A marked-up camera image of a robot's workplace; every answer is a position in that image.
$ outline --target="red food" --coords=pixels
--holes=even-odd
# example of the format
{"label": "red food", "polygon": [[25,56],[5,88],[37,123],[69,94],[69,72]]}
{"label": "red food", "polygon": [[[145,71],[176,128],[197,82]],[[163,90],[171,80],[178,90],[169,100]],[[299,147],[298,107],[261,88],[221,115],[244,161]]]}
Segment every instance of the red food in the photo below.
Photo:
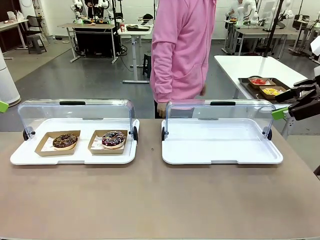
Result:
{"label": "red food", "polygon": [[255,80],[252,80],[251,82],[253,84],[257,84],[257,85],[265,85],[267,83],[267,81],[259,79],[259,78],[255,79]]}

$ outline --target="chocolate donut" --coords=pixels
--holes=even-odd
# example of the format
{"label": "chocolate donut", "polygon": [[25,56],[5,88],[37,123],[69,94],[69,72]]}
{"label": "chocolate donut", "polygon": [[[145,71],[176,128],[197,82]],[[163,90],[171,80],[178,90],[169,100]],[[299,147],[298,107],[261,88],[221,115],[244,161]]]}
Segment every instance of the chocolate donut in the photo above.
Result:
{"label": "chocolate donut", "polygon": [[106,149],[117,149],[124,145],[126,136],[121,131],[109,131],[102,137]]}
{"label": "chocolate donut", "polygon": [[53,147],[55,150],[69,150],[73,149],[78,141],[78,137],[74,134],[63,134],[53,140]]}

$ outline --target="hoodie pocket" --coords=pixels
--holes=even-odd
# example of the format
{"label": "hoodie pocket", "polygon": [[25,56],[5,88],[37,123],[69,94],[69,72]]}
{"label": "hoodie pocket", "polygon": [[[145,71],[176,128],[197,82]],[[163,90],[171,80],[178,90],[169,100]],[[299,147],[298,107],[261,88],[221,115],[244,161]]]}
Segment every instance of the hoodie pocket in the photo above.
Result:
{"label": "hoodie pocket", "polygon": [[172,81],[172,99],[193,99],[203,87],[202,64],[195,64],[190,72]]}

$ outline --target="person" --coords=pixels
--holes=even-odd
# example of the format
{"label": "person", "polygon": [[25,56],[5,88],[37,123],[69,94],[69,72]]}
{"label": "person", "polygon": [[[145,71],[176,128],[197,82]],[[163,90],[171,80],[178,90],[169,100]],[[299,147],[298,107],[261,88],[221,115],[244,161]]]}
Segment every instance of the person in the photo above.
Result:
{"label": "person", "polygon": [[98,4],[99,0],[84,0],[84,1],[88,7],[88,18],[93,19],[94,15],[98,16],[100,14],[100,10],[94,7],[94,5]]}
{"label": "person", "polygon": [[243,7],[243,0],[236,0],[230,6],[229,11],[225,14],[226,17],[237,18],[238,13],[237,10],[239,7]]}
{"label": "person", "polygon": [[151,44],[150,86],[155,118],[171,100],[206,93],[217,0],[161,0]]}

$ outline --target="white serving tray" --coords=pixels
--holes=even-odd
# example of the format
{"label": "white serving tray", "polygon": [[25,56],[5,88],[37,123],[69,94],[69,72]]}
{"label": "white serving tray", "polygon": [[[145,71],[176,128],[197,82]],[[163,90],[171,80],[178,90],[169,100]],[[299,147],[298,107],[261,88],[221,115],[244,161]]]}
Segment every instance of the white serving tray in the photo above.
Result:
{"label": "white serving tray", "polygon": [[[139,131],[139,120],[133,122]],[[12,154],[10,161],[14,165],[56,165],[56,164],[127,164],[136,156],[137,141],[131,135],[125,141],[123,154],[92,155],[88,144],[95,130],[128,130],[129,119],[104,118],[85,120],[82,118],[50,118],[36,129],[33,138],[24,141]],[[81,130],[79,141],[73,155],[39,156],[35,153],[41,139],[47,132]]]}
{"label": "white serving tray", "polygon": [[[168,164],[280,164],[283,156],[252,119],[168,120],[162,158]],[[166,126],[162,121],[161,128]]]}

